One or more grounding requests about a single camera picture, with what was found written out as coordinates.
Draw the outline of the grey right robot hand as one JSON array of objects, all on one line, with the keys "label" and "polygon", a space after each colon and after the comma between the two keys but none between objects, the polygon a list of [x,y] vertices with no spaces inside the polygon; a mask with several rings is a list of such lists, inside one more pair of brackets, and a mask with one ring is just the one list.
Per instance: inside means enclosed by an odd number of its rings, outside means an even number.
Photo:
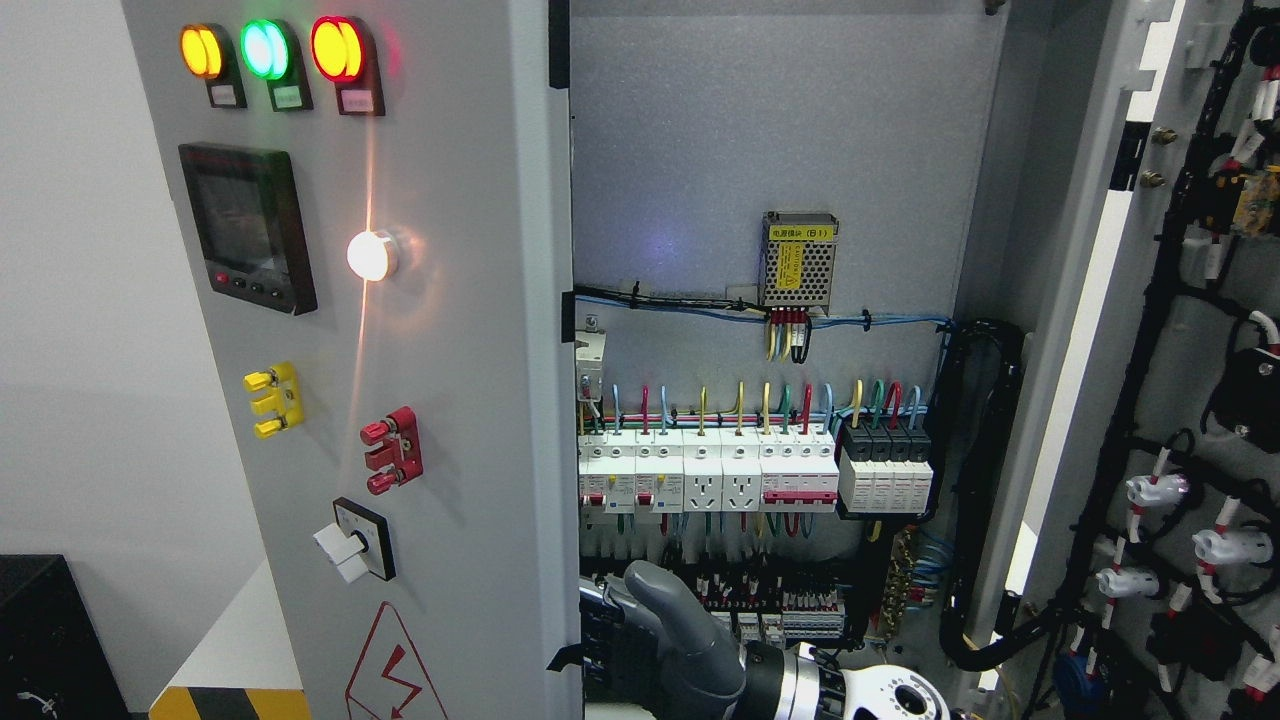
[{"label": "grey right robot hand", "polygon": [[635,561],[579,592],[588,688],[658,719],[723,719],[744,693],[737,641],[673,573]]}]

